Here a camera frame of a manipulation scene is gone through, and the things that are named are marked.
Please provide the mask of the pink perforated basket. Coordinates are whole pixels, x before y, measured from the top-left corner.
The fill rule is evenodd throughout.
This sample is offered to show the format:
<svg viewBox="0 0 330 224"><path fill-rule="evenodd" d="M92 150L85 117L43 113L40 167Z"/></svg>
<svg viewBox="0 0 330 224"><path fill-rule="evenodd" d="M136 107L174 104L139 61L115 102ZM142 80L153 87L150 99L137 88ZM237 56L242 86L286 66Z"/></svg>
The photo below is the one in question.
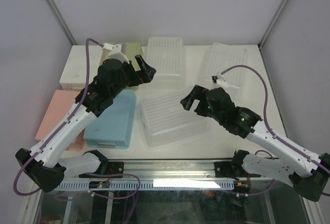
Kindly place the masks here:
<svg viewBox="0 0 330 224"><path fill-rule="evenodd" d="M55 91L35 135L35 140L37 142L41 141L63 119L63 117L69 113L78 94L78 91Z"/></svg>

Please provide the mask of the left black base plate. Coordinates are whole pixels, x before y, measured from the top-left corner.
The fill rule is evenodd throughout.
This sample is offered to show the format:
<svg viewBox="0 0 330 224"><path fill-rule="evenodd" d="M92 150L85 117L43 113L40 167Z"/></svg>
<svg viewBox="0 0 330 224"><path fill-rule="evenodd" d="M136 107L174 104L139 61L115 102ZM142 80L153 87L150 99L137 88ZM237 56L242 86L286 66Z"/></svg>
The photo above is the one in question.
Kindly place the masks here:
<svg viewBox="0 0 330 224"><path fill-rule="evenodd" d="M123 162L105 161L101 162L100 166L95 172L80 174L79 178L109 178L114 175L114 178L122 178L124 172Z"/></svg>

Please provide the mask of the clear perforated basket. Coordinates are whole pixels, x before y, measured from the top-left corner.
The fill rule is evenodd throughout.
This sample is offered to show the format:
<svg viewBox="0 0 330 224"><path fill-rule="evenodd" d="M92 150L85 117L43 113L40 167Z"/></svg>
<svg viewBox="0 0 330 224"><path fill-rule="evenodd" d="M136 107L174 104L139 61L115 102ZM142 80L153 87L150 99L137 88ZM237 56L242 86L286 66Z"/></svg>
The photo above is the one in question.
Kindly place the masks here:
<svg viewBox="0 0 330 224"><path fill-rule="evenodd" d="M199 138L210 131L208 120L193 111L184 110L180 101L192 86L170 91L140 101L137 121L148 149L159 149Z"/></svg>
<svg viewBox="0 0 330 224"><path fill-rule="evenodd" d="M180 37L149 37L146 62L156 69L150 88L181 89L186 85L186 54Z"/></svg>

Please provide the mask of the white bottom basket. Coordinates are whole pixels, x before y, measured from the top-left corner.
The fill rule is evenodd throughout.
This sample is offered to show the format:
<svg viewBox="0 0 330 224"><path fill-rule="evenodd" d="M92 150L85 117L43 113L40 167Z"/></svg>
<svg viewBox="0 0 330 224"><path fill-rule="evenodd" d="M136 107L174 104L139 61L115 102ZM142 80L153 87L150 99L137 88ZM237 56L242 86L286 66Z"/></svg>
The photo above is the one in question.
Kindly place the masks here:
<svg viewBox="0 0 330 224"><path fill-rule="evenodd" d="M247 65L247 53L246 49L213 43L203 56L196 83L209 89L212 86L211 77L218 72L223 72L236 65ZM225 91L235 103L241 102L243 99L245 73L244 68L235 68L224 74L224 79L228 84Z"/></svg>

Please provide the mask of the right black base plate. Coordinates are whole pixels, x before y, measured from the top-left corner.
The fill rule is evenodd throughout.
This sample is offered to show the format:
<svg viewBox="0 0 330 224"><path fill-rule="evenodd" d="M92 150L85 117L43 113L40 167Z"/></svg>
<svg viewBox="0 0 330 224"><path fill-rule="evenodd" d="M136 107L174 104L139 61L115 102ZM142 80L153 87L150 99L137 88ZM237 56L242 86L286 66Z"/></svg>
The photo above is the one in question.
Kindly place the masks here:
<svg viewBox="0 0 330 224"><path fill-rule="evenodd" d="M230 161L214 162L214 172L216 178L232 178L238 180L239 178L246 178L248 173L242 168L234 166Z"/></svg>

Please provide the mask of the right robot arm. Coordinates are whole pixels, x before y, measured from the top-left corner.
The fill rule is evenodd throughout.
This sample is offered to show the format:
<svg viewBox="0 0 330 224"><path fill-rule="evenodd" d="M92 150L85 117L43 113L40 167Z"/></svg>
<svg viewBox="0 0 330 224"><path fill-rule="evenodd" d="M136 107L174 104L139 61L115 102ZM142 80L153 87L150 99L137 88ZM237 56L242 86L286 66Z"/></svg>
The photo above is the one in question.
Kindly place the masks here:
<svg viewBox="0 0 330 224"><path fill-rule="evenodd" d="M259 157L245 150L235 152L231 160L231 172L236 176L245 173L273 178L291 186L307 200L317 202L329 180L329 154L305 150L293 141L268 131L266 122L252 110L234 104L221 87L207 89L196 85L180 103L190 110L193 102L199 103L194 110L199 116L210 117L229 133L253 142L275 159Z"/></svg>

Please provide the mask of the blue basket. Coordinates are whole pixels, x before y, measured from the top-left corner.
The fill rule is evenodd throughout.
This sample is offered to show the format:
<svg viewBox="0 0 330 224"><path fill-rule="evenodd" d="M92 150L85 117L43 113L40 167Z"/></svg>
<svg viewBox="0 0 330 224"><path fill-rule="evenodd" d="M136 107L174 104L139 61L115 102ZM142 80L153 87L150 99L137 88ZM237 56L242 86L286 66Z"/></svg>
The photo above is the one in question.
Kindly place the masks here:
<svg viewBox="0 0 330 224"><path fill-rule="evenodd" d="M136 95L123 90L113 104L85 128L84 140L91 148L127 149L136 111Z"/></svg>

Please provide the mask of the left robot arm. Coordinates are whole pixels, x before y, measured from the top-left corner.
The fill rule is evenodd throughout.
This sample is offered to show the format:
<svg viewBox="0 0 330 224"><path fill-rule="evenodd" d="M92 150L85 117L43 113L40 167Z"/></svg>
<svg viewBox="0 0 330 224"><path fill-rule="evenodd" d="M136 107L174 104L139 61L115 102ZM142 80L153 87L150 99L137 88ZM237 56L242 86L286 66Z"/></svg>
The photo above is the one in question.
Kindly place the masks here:
<svg viewBox="0 0 330 224"><path fill-rule="evenodd" d="M104 176L108 171L108 159L97 150L68 159L61 156L72 140L109 108L126 87L153 80L156 69L149 66L141 55L135 59L139 71L134 69L131 61L106 59L61 122L32 148L18 150L15 157L21 166L19 172L25 173L45 193L57 188L67 178L90 173Z"/></svg>

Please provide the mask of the white perforated basket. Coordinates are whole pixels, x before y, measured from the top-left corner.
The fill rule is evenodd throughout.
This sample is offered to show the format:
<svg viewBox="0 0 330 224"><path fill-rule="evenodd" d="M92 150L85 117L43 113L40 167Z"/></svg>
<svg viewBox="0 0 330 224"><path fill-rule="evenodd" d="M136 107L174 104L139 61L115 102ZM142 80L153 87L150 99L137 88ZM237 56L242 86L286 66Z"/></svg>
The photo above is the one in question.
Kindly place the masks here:
<svg viewBox="0 0 330 224"><path fill-rule="evenodd" d="M102 60L102 49L97 45L89 46L89 84L97 74ZM86 84L87 72L86 48L84 45L74 45L71 48L67 62L60 78L63 90L81 91Z"/></svg>

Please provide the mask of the aluminium mounting rail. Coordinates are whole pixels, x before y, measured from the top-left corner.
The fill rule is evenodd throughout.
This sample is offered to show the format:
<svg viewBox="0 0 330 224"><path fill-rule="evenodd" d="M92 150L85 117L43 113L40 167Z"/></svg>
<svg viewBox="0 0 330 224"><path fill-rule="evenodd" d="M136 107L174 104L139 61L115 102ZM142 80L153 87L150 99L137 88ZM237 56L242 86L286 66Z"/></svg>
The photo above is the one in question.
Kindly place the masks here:
<svg viewBox="0 0 330 224"><path fill-rule="evenodd" d="M229 159L145 159L145 160L110 160L123 162L124 172L122 178L131 179L131 174L141 180L154 179L194 179L211 180L216 178L214 162L230 161Z"/></svg>

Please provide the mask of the green perforated basket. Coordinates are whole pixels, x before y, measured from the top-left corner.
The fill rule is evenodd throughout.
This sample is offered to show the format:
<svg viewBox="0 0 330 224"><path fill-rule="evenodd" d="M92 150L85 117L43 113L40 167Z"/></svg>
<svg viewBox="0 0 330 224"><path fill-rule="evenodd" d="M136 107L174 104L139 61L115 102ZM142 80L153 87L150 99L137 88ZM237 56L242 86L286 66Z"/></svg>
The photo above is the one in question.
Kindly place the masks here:
<svg viewBox="0 0 330 224"><path fill-rule="evenodd" d="M140 66L138 65L135 56L141 55L143 56L143 49L140 43L123 43L124 46L124 54L126 55L127 59L131 61L135 71L140 70Z"/></svg>

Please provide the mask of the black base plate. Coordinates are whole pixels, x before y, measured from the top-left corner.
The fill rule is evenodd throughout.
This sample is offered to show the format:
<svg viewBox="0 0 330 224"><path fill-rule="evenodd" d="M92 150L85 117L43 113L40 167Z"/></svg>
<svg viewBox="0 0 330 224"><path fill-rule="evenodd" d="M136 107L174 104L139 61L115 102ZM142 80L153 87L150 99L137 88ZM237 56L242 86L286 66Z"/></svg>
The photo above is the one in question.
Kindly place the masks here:
<svg viewBox="0 0 330 224"><path fill-rule="evenodd" d="M214 162L214 172L216 178L232 178L238 180L239 178L246 178L248 173L242 168L234 166L230 161Z"/></svg>
<svg viewBox="0 0 330 224"><path fill-rule="evenodd" d="M114 175L114 178L122 178L124 172L123 162L105 161L101 162L100 166L95 172L80 174L79 178L109 178Z"/></svg>

